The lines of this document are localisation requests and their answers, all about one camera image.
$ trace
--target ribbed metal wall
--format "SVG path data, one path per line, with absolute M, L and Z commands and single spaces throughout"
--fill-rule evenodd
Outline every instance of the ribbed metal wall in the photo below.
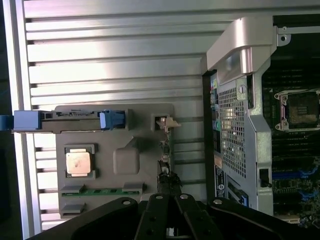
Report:
M 29 96 L 31 108 L 39 110 L 67 104 L 172 103 L 182 123 L 175 131 L 175 171 L 185 183 L 184 192 L 205 200 L 202 54 L 239 17 L 319 13 L 316 3 L 24 1 L 24 17 L 19 18 L 23 11 L 17 11 L 18 24 L 25 21 L 27 41 L 25 73 L 29 78 L 22 78 L 29 80 L 30 91 L 24 98 Z M 42 229 L 46 230 L 62 222 L 58 214 L 55 136 L 35 134 L 34 146 L 28 143 L 28 147 L 29 158 L 30 148 L 36 148 L 38 203 Z

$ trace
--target cpu socket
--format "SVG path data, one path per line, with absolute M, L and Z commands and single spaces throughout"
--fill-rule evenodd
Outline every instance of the cpu socket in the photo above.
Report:
M 67 178 L 96 178 L 94 144 L 65 145 L 65 176 Z
M 320 89 L 299 89 L 278 92 L 280 123 L 275 129 L 283 132 L 320 130 Z

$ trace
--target motherboard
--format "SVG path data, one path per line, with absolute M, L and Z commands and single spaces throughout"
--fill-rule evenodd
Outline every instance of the motherboard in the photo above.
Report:
M 317 59 L 274 60 L 262 76 L 272 131 L 274 216 L 320 228 L 320 74 Z

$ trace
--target blue latch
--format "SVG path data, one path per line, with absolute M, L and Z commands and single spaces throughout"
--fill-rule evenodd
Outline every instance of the blue latch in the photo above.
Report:
M 0 115 L 0 131 L 12 130 L 13 122 L 13 116 Z
M 99 113 L 101 130 L 113 130 L 126 128 L 126 112 L 104 110 Z
M 16 131 L 41 129 L 40 111 L 14 111 L 13 126 Z

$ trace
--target metal mesh panel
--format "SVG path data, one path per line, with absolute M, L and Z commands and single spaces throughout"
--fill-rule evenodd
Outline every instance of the metal mesh panel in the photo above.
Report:
M 223 164 L 246 178 L 244 101 L 237 100 L 237 89 L 218 94 L 221 120 Z

